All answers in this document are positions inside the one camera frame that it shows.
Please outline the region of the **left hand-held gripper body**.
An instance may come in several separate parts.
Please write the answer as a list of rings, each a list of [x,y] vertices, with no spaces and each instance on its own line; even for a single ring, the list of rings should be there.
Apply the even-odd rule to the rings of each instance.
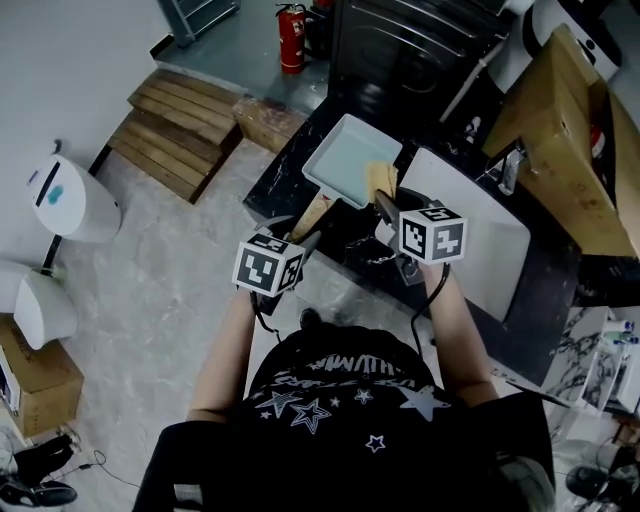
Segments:
[[[297,284],[305,256],[301,246],[252,232],[239,243],[232,282],[255,293],[260,312],[271,316]]]

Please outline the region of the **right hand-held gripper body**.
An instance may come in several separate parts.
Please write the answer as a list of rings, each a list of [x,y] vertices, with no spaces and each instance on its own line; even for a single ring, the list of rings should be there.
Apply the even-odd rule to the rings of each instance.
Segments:
[[[419,264],[450,264],[465,256],[467,219],[443,205],[400,210],[397,234],[384,225],[383,243],[393,251],[396,267],[407,286],[423,280]]]

